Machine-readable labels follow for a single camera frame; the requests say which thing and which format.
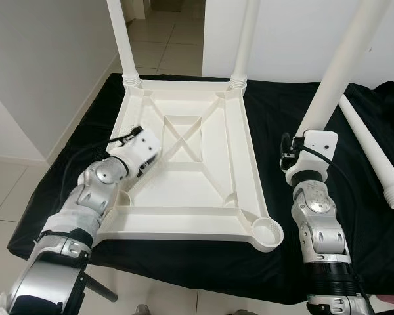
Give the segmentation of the black metal table leg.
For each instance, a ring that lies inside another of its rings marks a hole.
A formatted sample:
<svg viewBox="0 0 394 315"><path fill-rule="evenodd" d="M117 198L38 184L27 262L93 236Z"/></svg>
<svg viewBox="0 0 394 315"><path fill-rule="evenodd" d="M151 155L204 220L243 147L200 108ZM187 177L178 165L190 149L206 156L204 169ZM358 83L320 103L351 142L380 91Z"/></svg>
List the black metal table leg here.
<svg viewBox="0 0 394 315"><path fill-rule="evenodd" d="M107 288L106 285L100 283L99 281L94 279L94 277L86 274L85 272L82 272L81 276L84 279L86 288L88 288L90 291L95 292L101 297L104 297L111 303L117 302L118 295L115 291L111 291L109 288Z"/></svg>

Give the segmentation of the white plastic table leg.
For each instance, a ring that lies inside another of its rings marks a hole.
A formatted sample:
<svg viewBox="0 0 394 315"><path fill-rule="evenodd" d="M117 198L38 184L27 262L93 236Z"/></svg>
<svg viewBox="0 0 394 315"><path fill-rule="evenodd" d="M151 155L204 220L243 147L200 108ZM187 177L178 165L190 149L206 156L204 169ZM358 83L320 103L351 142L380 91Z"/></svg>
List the white plastic table leg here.
<svg viewBox="0 0 394 315"><path fill-rule="evenodd" d="M353 134L361 144L361 148L368 161L374 168L378 180L383 186L383 195L389 206L394 209L394 165L387 158L382 148L363 123L362 118L357 114L353 105L345 95L341 95L338 106L346 117Z"/></svg>
<svg viewBox="0 0 394 315"><path fill-rule="evenodd" d="M106 3L115 35L117 51L121 60L123 83L128 87L141 88L142 80L134 63L121 0L106 0Z"/></svg>
<svg viewBox="0 0 394 315"><path fill-rule="evenodd" d="M359 0L350 24L295 133L296 137L302 137L308 130L325 129L349 80L359 67L362 55L371 47L374 34L390 3L392 0Z"/></svg>
<svg viewBox="0 0 394 315"><path fill-rule="evenodd" d="M247 0L244 16L242 19L242 29L237 46L235 66L230 76L230 89L242 89L247 87L247 69L252 51L252 39L256 30L258 11L261 0Z"/></svg>

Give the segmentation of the white plastic table top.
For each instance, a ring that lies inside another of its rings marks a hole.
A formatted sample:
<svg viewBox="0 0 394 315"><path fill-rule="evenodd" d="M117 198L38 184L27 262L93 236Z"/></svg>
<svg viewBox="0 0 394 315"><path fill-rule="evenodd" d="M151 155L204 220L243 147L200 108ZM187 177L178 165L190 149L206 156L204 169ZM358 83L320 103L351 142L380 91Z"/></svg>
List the white plastic table top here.
<svg viewBox="0 0 394 315"><path fill-rule="evenodd" d="M243 89L229 82L142 80L128 86L112 134L140 126L159 153L122 181L96 240L246 242L269 252L284 232L269 215Z"/></svg>

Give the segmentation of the black table cloth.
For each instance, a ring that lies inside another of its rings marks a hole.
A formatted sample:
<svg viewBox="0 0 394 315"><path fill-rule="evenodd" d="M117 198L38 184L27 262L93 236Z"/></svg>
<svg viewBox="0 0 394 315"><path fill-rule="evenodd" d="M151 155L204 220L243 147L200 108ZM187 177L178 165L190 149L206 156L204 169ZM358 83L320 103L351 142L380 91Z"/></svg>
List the black table cloth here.
<svg viewBox="0 0 394 315"><path fill-rule="evenodd" d="M248 81L243 96L249 130L270 216L285 237L268 253L234 241L104 240L91 255L94 265L191 289L286 305L308 292L298 229L291 216L292 189L279 168L279 143L296 131L318 88L317 82ZM125 95L120 73L110 74L68 143L32 192L6 249L26 260L47 217L67 192L71 176L100 157L92 144L109 138ZM394 296L394 210L344 115L336 110L327 129L338 133L328 191L347 232L353 268L371 294Z"/></svg>

